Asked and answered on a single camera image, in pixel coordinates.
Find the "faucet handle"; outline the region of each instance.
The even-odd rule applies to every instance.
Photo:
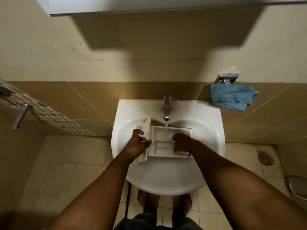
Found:
[[[170,92],[166,91],[165,95],[164,95],[164,101],[166,101],[166,100],[170,101],[169,99],[171,99],[175,102],[178,101],[178,98],[174,97]]]

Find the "sink basin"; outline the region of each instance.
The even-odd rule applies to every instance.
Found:
[[[151,118],[151,125],[164,126],[163,101],[120,100],[112,132],[112,154],[115,158],[132,136],[134,128],[141,129]],[[221,112],[208,102],[178,101],[171,103],[169,127],[194,128],[193,138],[205,143],[221,156],[225,156],[225,136]],[[149,157],[130,166],[127,180],[149,193],[181,195],[206,184],[193,158]]]

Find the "blue cloth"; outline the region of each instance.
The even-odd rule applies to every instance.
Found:
[[[258,93],[249,85],[210,84],[210,105],[245,111]]]

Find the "foot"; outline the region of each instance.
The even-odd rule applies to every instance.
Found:
[[[153,205],[149,194],[141,189],[138,190],[138,203],[143,209],[147,205]]]
[[[184,194],[184,195],[180,196],[177,207],[173,207],[173,208],[174,209],[181,208],[182,210],[185,211],[185,214],[187,215],[192,208],[191,195],[190,194]]]

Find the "drain cover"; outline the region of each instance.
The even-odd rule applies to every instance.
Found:
[[[272,165],[273,164],[271,155],[267,154],[263,151],[258,151],[258,160],[263,165]]]

